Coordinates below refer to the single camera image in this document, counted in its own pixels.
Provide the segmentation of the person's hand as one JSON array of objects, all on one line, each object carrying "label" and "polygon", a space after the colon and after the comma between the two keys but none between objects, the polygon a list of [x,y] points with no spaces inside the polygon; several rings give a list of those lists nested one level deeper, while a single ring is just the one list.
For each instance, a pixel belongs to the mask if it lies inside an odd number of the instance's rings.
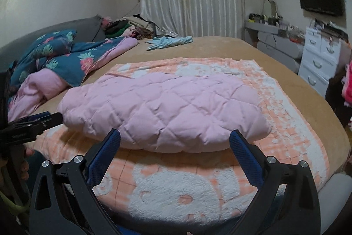
[{"label": "person's hand", "polygon": [[29,164],[27,158],[33,156],[35,151],[26,145],[20,145],[13,151],[13,164],[20,180],[26,181],[29,178]]}]

